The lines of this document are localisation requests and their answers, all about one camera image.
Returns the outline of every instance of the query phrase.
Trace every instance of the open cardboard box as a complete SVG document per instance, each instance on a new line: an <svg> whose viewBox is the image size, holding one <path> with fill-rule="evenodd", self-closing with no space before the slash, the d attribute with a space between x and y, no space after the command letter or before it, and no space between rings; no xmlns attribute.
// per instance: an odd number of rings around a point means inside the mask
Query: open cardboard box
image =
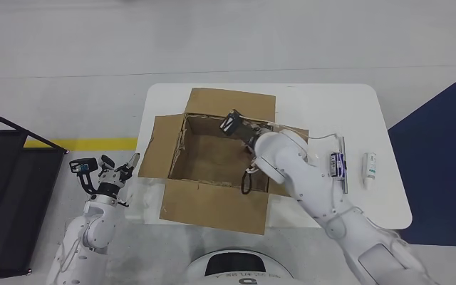
<svg viewBox="0 0 456 285"><path fill-rule="evenodd" d="M252 175L252 191L243 195L242 175L252 154L219 125L232 109L274 122L275 103L272 95L193 88L185 113L155 117L138 176L167 178L160 219L264 234L269 194L286 191L259 171Z"/></svg>

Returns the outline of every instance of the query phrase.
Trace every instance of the cardboard flap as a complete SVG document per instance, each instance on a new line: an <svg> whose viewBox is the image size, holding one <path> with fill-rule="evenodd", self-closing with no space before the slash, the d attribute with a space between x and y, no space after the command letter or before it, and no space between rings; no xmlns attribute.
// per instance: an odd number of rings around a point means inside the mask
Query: cardboard flap
<svg viewBox="0 0 456 285"><path fill-rule="evenodd" d="M233 90L193 88L185 112L226 117L233 109L249 118L274 122L276 97Z"/></svg>
<svg viewBox="0 0 456 285"><path fill-rule="evenodd" d="M288 195L288 192L285 189L285 185L277 184L277 182L273 181L271 178L269 178L268 193L290 197L290 195Z"/></svg>
<svg viewBox="0 0 456 285"><path fill-rule="evenodd" d="M138 177L167 178L185 114L155 117Z"/></svg>
<svg viewBox="0 0 456 285"><path fill-rule="evenodd" d="M264 234L268 194L213 186L188 180L168 180L160 219Z"/></svg>

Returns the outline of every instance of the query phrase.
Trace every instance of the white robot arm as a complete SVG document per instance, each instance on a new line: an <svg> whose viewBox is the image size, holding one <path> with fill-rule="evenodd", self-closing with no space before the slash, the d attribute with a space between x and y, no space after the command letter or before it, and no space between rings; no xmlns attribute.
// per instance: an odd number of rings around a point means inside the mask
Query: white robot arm
<svg viewBox="0 0 456 285"><path fill-rule="evenodd" d="M253 165L279 184L325 229L343 250L350 270L363 285L429 285L420 260L398 234L375 226L343 194L328 171L307 163L307 143L295 132L260 130L233 110L220 128L233 133L254 151ZM249 135L246 127L256 132Z"/></svg>
<svg viewBox="0 0 456 285"><path fill-rule="evenodd" d="M54 257L46 285L49 284L102 284L108 261L108 245L114 237L117 204L128 207L119 197L119 190L125 186L137 165L139 154L117 169L114 162L102 155L99 187L95 190L90 172L98 169L95 158L70 162L83 189L90 194L82 216L68 225L65 237Z"/></svg>

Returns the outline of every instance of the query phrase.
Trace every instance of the blue panel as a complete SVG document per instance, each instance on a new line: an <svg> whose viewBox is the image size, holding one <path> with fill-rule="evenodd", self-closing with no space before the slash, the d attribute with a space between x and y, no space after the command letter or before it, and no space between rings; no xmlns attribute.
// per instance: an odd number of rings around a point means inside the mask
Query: blue panel
<svg viewBox="0 0 456 285"><path fill-rule="evenodd" d="M456 83L389 131L412 210L412 244L456 246Z"/></svg>

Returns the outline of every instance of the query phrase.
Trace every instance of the black cable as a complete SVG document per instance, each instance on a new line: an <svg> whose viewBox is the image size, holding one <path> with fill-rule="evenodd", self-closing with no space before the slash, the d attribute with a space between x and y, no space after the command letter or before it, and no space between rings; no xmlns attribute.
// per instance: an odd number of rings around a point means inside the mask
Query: black cable
<svg viewBox="0 0 456 285"><path fill-rule="evenodd" d="M249 174L249 189L245 190L245 179L247 177L247 174ZM252 174L248 173L247 171L244 172L244 175L242 175L242 181L241 181L241 193L244 195L247 195L250 193L252 190Z"/></svg>

